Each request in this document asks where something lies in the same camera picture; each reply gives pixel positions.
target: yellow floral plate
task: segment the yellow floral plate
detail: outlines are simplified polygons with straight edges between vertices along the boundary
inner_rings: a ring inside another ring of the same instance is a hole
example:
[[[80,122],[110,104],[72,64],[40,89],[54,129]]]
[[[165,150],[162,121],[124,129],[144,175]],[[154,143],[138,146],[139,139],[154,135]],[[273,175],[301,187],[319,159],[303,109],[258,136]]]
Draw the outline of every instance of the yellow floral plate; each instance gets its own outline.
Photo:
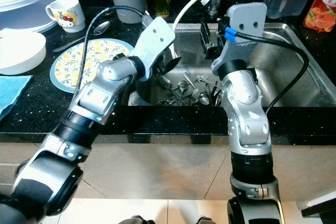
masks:
[[[60,90],[74,93],[80,61],[82,59],[84,42],[77,44],[63,52],[52,64],[50,70],[51,82]],[[85,68],[81,88],[96,76],[98,65],[114,56],[123,53],[128,55],[134,48],[118,39],[93,39],[88,43]]]

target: black granite countertop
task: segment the black granite countertop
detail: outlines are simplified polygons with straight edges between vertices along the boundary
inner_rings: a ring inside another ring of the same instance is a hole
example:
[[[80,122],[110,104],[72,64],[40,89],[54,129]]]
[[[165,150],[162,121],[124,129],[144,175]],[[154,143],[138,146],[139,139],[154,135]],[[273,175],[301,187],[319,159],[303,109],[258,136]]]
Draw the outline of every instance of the black granite countertop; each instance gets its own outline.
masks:
[[[103,7],[85,8],[87,21]],[[201,6],[183,23],[196,23],[203,13]],[[172,10],[172,22],[177,11]],[[115,38],[135,45],[140,34],[140,25],[127,25],[112,18],[112,26],[101,38]],[[300,22],[284,20],[291,26],[310,50],[318,64],[336,84],[336,29],[333,32],[318,33],[303,28]],[[41,137],[52,131],[59,119],[66,114],[72,94],[56,88],[49,77],[50,67],[60,53],[52,50],[85,34],[81,31],[69,34],[59,26],[44,33],[47,38],[45,60],[35,69],[24,73],[34,77],[23,91],[11,113],[0,122],[0,136],[21,137],[25,142],[39,142]],[[336,108],[273,108],[268,117],[273,136],[286,136],[290,144],[335,145]],[[213,107],[128,107],[118,106],[115,115],[102,128],[102,135],[227,135],[227,117],[222,108]]]

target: plate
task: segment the plate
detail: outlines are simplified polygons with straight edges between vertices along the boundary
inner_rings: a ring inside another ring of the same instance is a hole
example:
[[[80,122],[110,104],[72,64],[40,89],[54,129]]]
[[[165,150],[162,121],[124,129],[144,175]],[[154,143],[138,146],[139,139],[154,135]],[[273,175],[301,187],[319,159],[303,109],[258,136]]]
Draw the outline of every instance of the plate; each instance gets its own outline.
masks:
[[[63,52],[52,64],[50,69],[51,82],[60,90],[74,93],[84,42]],[[134,48],[125,41],[118,39],[92,39],[88,43],[85,68],[81,88],[96,76],[98,65],[114,56],[123,53],[128,55]]]

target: white bowl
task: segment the white bowl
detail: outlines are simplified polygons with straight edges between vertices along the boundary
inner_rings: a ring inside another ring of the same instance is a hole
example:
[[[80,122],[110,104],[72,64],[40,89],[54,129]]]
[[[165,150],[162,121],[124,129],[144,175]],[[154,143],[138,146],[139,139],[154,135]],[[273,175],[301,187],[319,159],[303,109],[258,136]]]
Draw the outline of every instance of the white bowl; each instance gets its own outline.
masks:
[[[38,66],[46,56],[46,37],[39,33],[0,35],[0,73],[19,74]]]

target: blue cloth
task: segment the blue cloth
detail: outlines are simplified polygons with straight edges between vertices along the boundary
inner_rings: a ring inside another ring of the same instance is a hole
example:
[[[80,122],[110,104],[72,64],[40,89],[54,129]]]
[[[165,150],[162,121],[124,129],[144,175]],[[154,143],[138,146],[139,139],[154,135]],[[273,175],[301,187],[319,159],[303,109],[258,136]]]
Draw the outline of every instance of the blue cloth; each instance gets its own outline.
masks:
[[[31,76],[0,76],[0,120],[15,105]]]

